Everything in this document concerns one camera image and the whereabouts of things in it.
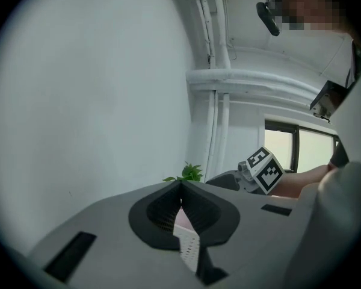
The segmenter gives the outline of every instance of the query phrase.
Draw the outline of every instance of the black rubber cover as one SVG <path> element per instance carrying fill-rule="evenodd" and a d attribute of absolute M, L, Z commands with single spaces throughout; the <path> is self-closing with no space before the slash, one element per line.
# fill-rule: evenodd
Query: black rubber cover
<path fill-rule="evenodd" d="M 239 190 L 239 184 L 237 183 L 232 173 L 228 173 L 227 175 L 218 176 L 214 179 L 208 180 L 206 184 L 226 188 L 228 190 Z"/>
<path fill-rule="evenodd" d="M 200 247 L 196 276 L 205 284 L 210 285 L 225 278 L 227 274 L 219 267 L 214 267 L 205 247 Z"/>
<path fill-rule="evenodd" d="M 136 202 L 129 212 L 131 229 L 151 247 L 179 250 L 173 229 L 181 199 L 201 247 L 224 244 L 235 232 L 240 218 L 236 207 L 188 181 L 175 181 Z"/>

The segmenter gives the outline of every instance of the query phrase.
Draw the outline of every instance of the person's arm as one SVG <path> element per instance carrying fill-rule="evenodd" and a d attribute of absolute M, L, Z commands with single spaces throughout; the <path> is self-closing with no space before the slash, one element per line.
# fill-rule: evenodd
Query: person's arm
<path fill-rule="evenodd" d="M 285 174 L 270 195 L 298 198 L 302 188 L 311 183 L 320 182 L 329 171 L 344 167 L 348 162 L 348 155 L 340 142 L 328 165 L 322 165 L 307 172 Z"/>
<path fill-rule="evenodd" d="M 287 173 L 285 174 L 278 185 L 270 192 L 270 195 L 298 198 L 302 188 L 311 184 L 320 182 L 326 174 L 335 166 L 322 165 L 307 172 L 302 173 Z"/>

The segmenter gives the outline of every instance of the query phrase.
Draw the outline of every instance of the black slot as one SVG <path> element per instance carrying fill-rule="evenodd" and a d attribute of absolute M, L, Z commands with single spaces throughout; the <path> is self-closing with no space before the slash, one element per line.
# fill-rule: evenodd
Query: black slot
<path fill-rule="evenodd" d="M 281 214 L 281 215 L 284 215 L 284 216 L 289 216 L 290 213 L 291 213 L 291 209 L 277 207 L 275 205 L 264 205 L 261 209 L 265 210 L 265 211 Z"/>
<path fill-rule="evenodd" d="M 45 267 L 44 271 L 59 281 L 66 282 L 95 239 L 96 236 L 93 234 L 79 232 Z"/>

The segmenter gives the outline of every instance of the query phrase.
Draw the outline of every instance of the white cable conduit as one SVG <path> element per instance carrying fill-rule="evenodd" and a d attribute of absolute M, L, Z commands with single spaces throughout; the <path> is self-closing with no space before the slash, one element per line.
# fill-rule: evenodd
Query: white cable conduit
<path fill-rule="evenodd" d="M 207 131 L 207 139 L 206 139 L 205 154 L 203 156 L 203 163 L 202 163 L 202 170 L 203 170 L 203 175 L 204 175 L 203 182 L 206 182 L 206 179 L 207 179 L 209 154 L 210 154 L 210 149 L 211 149 L 213 125 L 214 125 L 215 105 L 218 106 L 218 101 L 215 100 L 215 91 L 210 91 L 209 110 L 208 110 L 208 116 L 207 116 L 207 130 L 206 130 Z"/>
<path fill-rule="evenodd" d="M 234 46 L 232 44 L 230 44 L 230 40 L 229 40 L 229 14 L 227 13 L 227 0 L 223 0 L 223 5 L 224 5 L 224 19 L 226 20 L 226 44 L 231 47 L 234 48 Z"/>
<path fill-rule="evenodd" d="M 202 4 L 201 4 L 200 0 L 195 0 L 195 2 L 197 4 L 200 20 L 202 22 L 203 35 L 205 36 L 205 42 L 206 42 L 207 55 L 210 57 L 211 56 L 210 41 L 209 41 L 209 35 L 207 32 L 207 27 L 206 27 L 205 15 L 203 15 L 203 9 L 202 9 Z"/>
<path fill-rule="evenodd" d="M 204 3 L 206 4 L 206 5 L 204 5 L 203 8 L 202 8 L 201 1 L 205 1 Z M 215 69 L 214 35 L 212 33 L 212 22 L 211 22 L 209 5 L 207 4 L 207 0 L 196 0 L 196 3 L 198 6 L 200 19 L 202 21 L 203 33 L 205 35 L 205 42 L 206 42 L 206 47 L 207 47 L 207 53 L 209 56 L 210 68 Z M 217 100 L 216 96 L 217 96 L 217 94 L 215 91 L 210 92 L 208 119 L 207 119 L 207 126 L 206 126 L 206 131 L 207 131 L 206 147 L 205 147 L 205 154 L 203 156 L 203 163 L 202 163 L 202 170 L 204 170 L 203 181 L 206 181 L 206 179 L 207 179 L 209 154 L 210 154 L 210 150 L 211 150 L 211 141 L 212 141 L 212 135 L 214 134 L 214 121 L 216 120 L 215 107 L 218 107 L 218 100 Z"/>
<path fill-rule="evenodd" d="M 210 69 L 215 69 L 215 46 L 214 46 L 214 34 L 212 32 L 212 19 L 210 14 L 210 7 L 207 0 L 201 0 L 203 14 L 205 15 L 205 22 L 209 37 L 209 44 L 210 44 Z"/>
<path fill-rule="evenodd" d="M 215 92 L 214 121 L 212 126 L 209 161 L 207 163 L 205 181 L 212 178 L 212 160 L 214 159 L 215 139 L 217 138 L 217 126 L 218 126 L 218 105 L 219 105 L 218 92 Z"/>
<path fill-rule="evenodd" d="M 217 5 L 217 16 L 218 16 L 218 26 L 220 32 L 220 46 L 223 57 L 223 66 L 225 69 L 231 69 L 229 52 L 227 51 L 227 45 L 226 45 L 226 17 L 224 12 L 223 0 L 215 0 L 215 3 Z M 227 133 L 229 131 L 229 113 L 230 113 L 230 95 L 228 93 L 225 93 L 223 95 L 221 140 L 220 140 L 220 150 L 218 153 L 217 174 L 221 173 L 223 167 L 224 154 L 226 151 L 226 143 L 227 143 Z"/>
<path fill-rule="evenodd" d="M 218 153 L 218 164 L 215 173 L 217 175 L 222 173 L 224 154 L 226 152 L 227 133 L 229 132 L 229 113 L 230 113 L 230 94 L 223 95 L 223 110 L 222 110 L 222 126 L 221 126 L 221 142 Z"/>
<path fill-rule="evenodd" d="M 247 104 L 247 105 L 255 105 L 255 106 L 261 106 L 261 107 L 267 107 L 267 108 L 272 108 L 275 110 L 285 110 L 285 111 L 290 111 L 292 113 L 298 113 L 298 114 L 304 114 L 305 116 L 308 116 L 310 118 L 313 119 L 313 114 L 308 113 L 307 111 L 303 111 L 303 110 L 298 110 L 298 109 L 292 109 L 292 108 L 281 108 L 280 106 L 276 106 L 276 105 L 270 105 L 270 104 L 265 104 L 262 102 L 252 102 L 252 101 L 230 101 L 230 103 L 232 104 Z"/>
<path fill-rule="evenodd" d="M 231 69 L 231 63 L 229 58 L 229 52 L 227 51 L 226 45 L 226 18 L 224 14 L 223 0 L 215 0 L 217 5 L 217 14 L 218 14 L 218 26 L 220 32 L 220 41 L 222 56 L 223 56 L 223 65 L 225 69 Z"/>
<path fill-rule="evenodd" d="M 305 92 L 318 94 L 319 89 L 309 84 L 272 73 L 259 72 L 242 69 L 214 69 L 214 70 L 189 70 L 186 72 L 186 79 L 190 84 L 201 84 L 211 81 L 224 81 L 228 79 L 245 81 L 269 81 L 274 84 L 284 84 Z"/>
<path fill-rule="evenodd" d="M 268 104 L 271 106 L 275 106 L 278 108 L 287 109 L 290 108 L 295 111 L 299 111 L 302 113 L 306 113 L 310 117 L 314 117 L 313 114 L 309 111 L 309 105 L 305 105 L 293 100 L 286 100 L 281 99 L 278 96 L 273 95 L 257 95 L 254 98 L 236 98 L 233 100 L 230 97 L 230 103 L 234 102 L 248 102 L 248 103 L 254 103 L 254 104 Z"/>
<path fill-rule="evenodd" d="M 270 95 L 272 92 L 274 96 L 287 100 L 293 99 L 305 105 L 311 104 L 316 97 L 314 93 L 304 92 L 297 88 L 253 81 L 228 80 L 191 84 L 190 89 L 192 91 L 217 91 L 217 93 L 253 93 L 254 95 Z"/>

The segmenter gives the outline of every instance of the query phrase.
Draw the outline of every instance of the ceiling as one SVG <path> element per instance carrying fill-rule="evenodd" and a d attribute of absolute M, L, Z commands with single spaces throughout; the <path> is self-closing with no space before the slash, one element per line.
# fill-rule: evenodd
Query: ceiling
<path fill-rule="evenodd" d="M 239 51 L 259 49 L 263 54 L 281 54 L 299 62 L 318 75 L 344 84 L 351 61 L 351 38 L 333 31 L 294 31 L 280 27 L 277 37 L 272 36 L 256 12 L 257 2 L 265 0 L 226 0 L 228 16 L 228 37 Z M 209 0 L 211 13 L 216 12 L 214 0 Z M 196 7 L 194 20 L 199 20 Z M 218 29 L 214 29 L 215 39 Z M 197 32 L 203 43 L 203 34 Z"/>

